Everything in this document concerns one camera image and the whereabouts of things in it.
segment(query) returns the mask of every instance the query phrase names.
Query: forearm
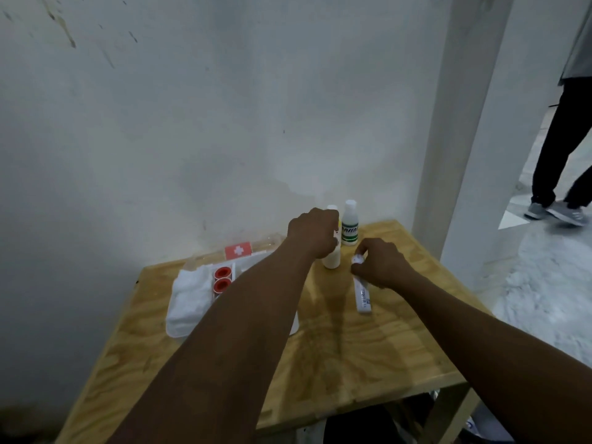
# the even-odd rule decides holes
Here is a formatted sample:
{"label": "forearm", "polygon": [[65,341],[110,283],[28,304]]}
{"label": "forearm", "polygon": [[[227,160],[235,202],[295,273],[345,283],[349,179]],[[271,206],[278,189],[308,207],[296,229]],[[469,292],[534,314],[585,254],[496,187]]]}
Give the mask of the forearm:
{"label": "forearm", "polygon": [[118,440],[125,435],[146,443],[245,441],[255,430],[313,261],[286,239],[237,278],[159,372],[113,442],[125,442]]}
{"label": "forearm", "polygon": [[419,275],[397,291],[519,442],[592,435],[590,368]]}

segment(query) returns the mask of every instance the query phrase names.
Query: wooden table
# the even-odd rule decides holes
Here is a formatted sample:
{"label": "wooden table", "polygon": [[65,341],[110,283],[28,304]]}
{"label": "wooden table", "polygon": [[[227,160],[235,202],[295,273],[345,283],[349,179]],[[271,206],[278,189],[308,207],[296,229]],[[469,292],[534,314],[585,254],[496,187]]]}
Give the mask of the wooden table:
{"label": "wooden table", "polygon": [[[360,228],[394,242],[413,268],[472,306],[485,307],[396,221]],[[372,287],[372,314],[356,311],[349,264],[316,261],[298,306],[300,330],[288,339],[257,429],[303,426],[319,418],[446,388],[420,442],[450,442],[478,398],[399,295]],[[204,263],[222,261],[211,254]],[[178,344],[165,333],[171,286],[184,261],[148,266],[108,340],[57,443],[102,443],[114,432]]]}

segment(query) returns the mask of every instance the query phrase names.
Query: hand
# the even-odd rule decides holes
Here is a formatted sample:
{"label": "hand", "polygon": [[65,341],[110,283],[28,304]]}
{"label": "hand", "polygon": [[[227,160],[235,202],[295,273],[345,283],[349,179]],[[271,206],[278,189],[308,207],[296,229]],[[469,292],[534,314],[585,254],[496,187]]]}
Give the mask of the hand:
{"label": "hand", "polygon": [[366,251],[368,256],[364,263],[354,263],[351,273],[373,285],[398,291],[419,276],[394,243],[381,238],[364,238],[356,253],[364,255]]}
{"label": "hand", "polygon": [[314,208],[290,221],[287,240],[301,246],[315,259],[322,259],[328,256],[339,243],[333,237],[333,231],[337,230],[338,226],[337,210]]}

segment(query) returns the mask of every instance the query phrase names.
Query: gray sneaker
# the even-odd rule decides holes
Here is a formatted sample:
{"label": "gray sneaker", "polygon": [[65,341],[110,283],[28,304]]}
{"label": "gray sneaker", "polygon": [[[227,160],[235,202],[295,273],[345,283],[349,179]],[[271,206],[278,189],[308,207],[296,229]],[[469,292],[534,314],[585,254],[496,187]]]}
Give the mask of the gray sneaker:
{"label": "gray sneaker", "polygon": [[530,204],[530,207],[524,215],[532,218],[533,220],[542,220],[544,217],[549,216],[549,212],[543,207],[542,204],[533,202]]}
{"label": "gray sneaker", "polygon": [[581,207],[578,207],[577,209],[569,209],[567,208],[567,203],[565,201],[554,202],[547,211],[558,220],[576,226],[583,226],[588,223],[588,219],[582,212]]}

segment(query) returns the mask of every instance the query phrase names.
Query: red cross label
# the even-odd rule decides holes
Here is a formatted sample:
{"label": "red cross label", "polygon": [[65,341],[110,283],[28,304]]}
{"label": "red cross label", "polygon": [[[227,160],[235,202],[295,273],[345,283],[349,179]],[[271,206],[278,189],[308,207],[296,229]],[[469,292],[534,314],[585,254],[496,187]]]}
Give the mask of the red cross label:
{"label": "red cross label", "polygon": [[238,245],[226,246],[224,252],[226,253],[226,260],[238,259],[239,257],[249,256],[253,253],[251,251],[251,244],[248,241],[239,243]]}

